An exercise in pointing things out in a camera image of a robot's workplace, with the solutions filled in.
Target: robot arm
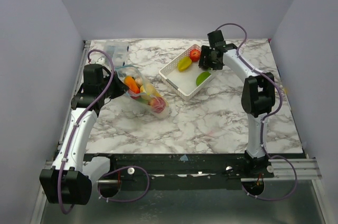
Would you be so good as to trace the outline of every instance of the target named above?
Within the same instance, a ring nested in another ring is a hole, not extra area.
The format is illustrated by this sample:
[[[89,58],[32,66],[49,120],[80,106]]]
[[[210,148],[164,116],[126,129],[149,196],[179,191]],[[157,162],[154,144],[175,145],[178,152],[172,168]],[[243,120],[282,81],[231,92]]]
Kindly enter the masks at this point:
[[[265,159],[266,153],[262,146],[266,148],[266,128],[263,131],[261,121],[264,116],[271,112],[275,104],[275,88],[264,77],[254,71],[256,69],[245,58],[239,58],[236,54],[237,47],[234,44],[226,44],[220,30],[208,34],[209,45],[202,46],[199,67],[221,70],[223,66],[228,66],[244,83],[241,103],[244,111],[248,114],[249,139],[246,154],[252,162]],[[272,73],[266,73],[272,81]]]
[[[90,132],[105,99],[123,95],[129,88],[102,64],[89,64],[83,70],[83,84],[71,100],[70,124],[51,169],[43,169],[40,183],[50,203],[87,204],[95,183],[110,170],[110,160],[95,157],[83,166]],[[60,204],[62,211],[68,213]]]

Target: plastic basket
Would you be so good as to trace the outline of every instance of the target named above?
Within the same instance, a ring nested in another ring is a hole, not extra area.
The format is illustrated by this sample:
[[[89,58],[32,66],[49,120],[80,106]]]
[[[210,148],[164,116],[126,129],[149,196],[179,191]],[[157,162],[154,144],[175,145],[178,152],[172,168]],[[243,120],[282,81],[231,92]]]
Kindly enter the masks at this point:
[[[161,76],[163,82],[185,101],[190,100],[194,95],[196,95],[218,73],[217,71],[210,71],[210,76],[199,86],[196,86],[196,78],[205,71],[199,68],[198,62],[193,62],[188,69],[183,72],[179,72],[177,69],[178,62],[184,57],[189,57],[190,51],[193,49],[201,50],[201,47],[194,44],[159,71],[159,75]]]

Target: lavender wall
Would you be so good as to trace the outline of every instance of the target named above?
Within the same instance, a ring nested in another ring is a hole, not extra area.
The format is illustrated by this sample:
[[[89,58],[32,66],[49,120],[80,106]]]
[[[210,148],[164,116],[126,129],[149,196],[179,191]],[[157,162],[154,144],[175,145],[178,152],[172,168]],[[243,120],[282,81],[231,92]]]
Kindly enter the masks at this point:
[[[206,38],[225,22],[270,38],[293,0],[62,0],[85,39]],[[235,27],[228,38],[241,38]]]
[[[319,162],[338,220],[338,0],[294,0],[273,37],[306,150]]]
[[[0,0],[0,222],[28,223],[83,43],[61,0]]]

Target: red tomato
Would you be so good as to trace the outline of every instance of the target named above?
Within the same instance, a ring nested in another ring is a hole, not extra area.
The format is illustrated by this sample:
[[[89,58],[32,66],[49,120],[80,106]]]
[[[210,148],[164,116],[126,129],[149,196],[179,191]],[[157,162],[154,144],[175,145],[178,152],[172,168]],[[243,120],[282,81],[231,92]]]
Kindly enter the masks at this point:
[[[192,60],[192,62],[199,61],[200,56],[201,56],[201,52],[198,49],[193,49],[189,54],[189,57]]]

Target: marble table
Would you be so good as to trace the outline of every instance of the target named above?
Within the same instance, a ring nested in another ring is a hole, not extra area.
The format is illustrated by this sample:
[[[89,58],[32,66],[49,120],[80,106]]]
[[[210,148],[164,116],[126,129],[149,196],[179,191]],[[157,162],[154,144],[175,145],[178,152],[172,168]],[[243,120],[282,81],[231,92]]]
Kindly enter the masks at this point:
[[[160,120],[128,97],[106,104],[91,131],[87,153],[243,153],[248,141],[247,115],[240,98],[242,82],[227,67],[191,100],[183,101],[162,83],[158,71],[193,44],[207,40],[123,40],[130,43],[128,64],[137,66],[170,103],[171,114]],[[105,40],[92,41],[102,49]],[[228,40],[239,45],[240,40]],[[241,53],[251,63],[275,75],[274,58],[266,39],[249,40]],[[301,153],[302,146],[287,98],[270,118],[267,149],[271,153]]]

